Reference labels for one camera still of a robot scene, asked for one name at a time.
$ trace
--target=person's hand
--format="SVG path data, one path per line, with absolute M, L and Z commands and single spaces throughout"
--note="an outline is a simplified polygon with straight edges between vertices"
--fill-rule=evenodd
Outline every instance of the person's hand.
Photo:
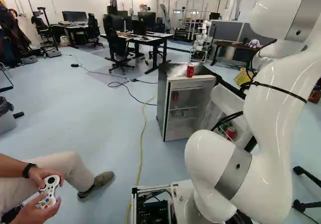
M 45 188 L 45 181 L 44 179 L 49 175 L 59 175 L 60 176 L 60 186 L 64 183 L 64 175 L 58 171 L 39 168 L 39 167 L 32 167 L 29 170 L 29 178 L 41 189 Z
M 55 205 L 42 210 L 36 207 L 36 205 L 44 198 L 46 198 L 46 195 L 42 194 L 32 199 L 20 210 L 19 214 L 10 224 L 43 224 L 46 220 L 57 214 L 61 204 L 61 198 L 57 198 Z

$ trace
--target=white game controller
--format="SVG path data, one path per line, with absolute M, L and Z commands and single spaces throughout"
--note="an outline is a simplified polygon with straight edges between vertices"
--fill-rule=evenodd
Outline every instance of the white game controller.
M 60 177 L 59 175 L 50 175 L 50 176 L 47 176 L 44 179 L 44 181 L 45 181 L 45 188 L 43 189 L 39 188 L 39 193 L 40 194 L 46 193 L 47 196 L 45 199 L 38 202 L 37 207 L 39 207 L 40 209 L 47 209 L 56 204 L 57 200 L 55 197 L 55 190 L 59 186 Z

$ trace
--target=blue floor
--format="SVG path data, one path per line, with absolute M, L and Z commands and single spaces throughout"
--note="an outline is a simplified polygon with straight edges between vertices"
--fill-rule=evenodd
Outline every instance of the blue floor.
M 146 53 L 149 47 L 143 47 Z M 105 60 L 108 50 L 93 52 L 63 48 L 73 54 L 89 70 L 108 73 L 111 62 Z M 188 60 L 188 54 L 168 51 L 173 62 Z M 62 205 L 58 214 L 47 223 L 125 223 L 125 214 L 139 165 L 139 136 L 144 120 L 142 104 L 134 101 L 123 87 L 109 88 L 115 77 L 87 73 L 70 67 L 77 60 L 71 56 L 39 59 L 38 63 L 11 70 L 15 88 L 3 95 L 24 111 L 16 129 L 0 136 L 1 152 L 18 159 L 28 159 L 60 151 L 77 151 L 95 174 L 106 170 L 115 172 L 115 181 L 96 193 L 87 202 L 79 202 L 76 190 L 69 184 L 58 189 Z M 126 77 L 156 82 L 157 71 L 144 75 L 148 66 L 141 62 L 137 70 L 127 71 Z M 226 81 L 233 83 L 237 71 L 210 67 Z M 0 77 L 1 87 L 7 83 Z M 133 95 L 141 101 L 155 96 L 157 84 L 128 83 Z M 170 184 L 188 179 L 184 164 L 186 140 L 164 143 L 156 121 L 156 107 L 146 106 L 147 127 L 143 137 L 143 168 L 140 185 Z M 319 153 L 321 145 L 320 105 L 308 103 L 298 121 L 293 136 L 293 166 L 301 165 L 321 177 Z M 293 198 L 304 201 L 321 200 L 321 190 L 304 177 L 293 176 Z M 317 210 L 308 210 L 321 220 Z M 291 211 L 285 223 L 313 223 Z

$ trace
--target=wristwatch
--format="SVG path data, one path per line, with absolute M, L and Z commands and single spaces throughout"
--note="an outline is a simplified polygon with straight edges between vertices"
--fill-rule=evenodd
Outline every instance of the wristwatch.
M 23 176 L 24 178 L 26 178 L 26 179 L 29 178 L 29 170 L 30 170 L 30 168 L 32 168 L 32 167 L 37 167 L 37 165 L 36 165 L 35 163 L 29 163 L 29 164 L 24 168 L 24 170 L 23 170 L 23 172 L 22 172 L 22 176 Z

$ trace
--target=mini fridge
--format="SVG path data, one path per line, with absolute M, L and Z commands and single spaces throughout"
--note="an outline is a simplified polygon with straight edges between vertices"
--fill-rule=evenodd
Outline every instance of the mini fridge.
M 161 64 L 158 70 L 157 121 L 163 141 L 189 138 L 199 130 L 216 77 L 199 63 L 186 77 L 187 64 Z

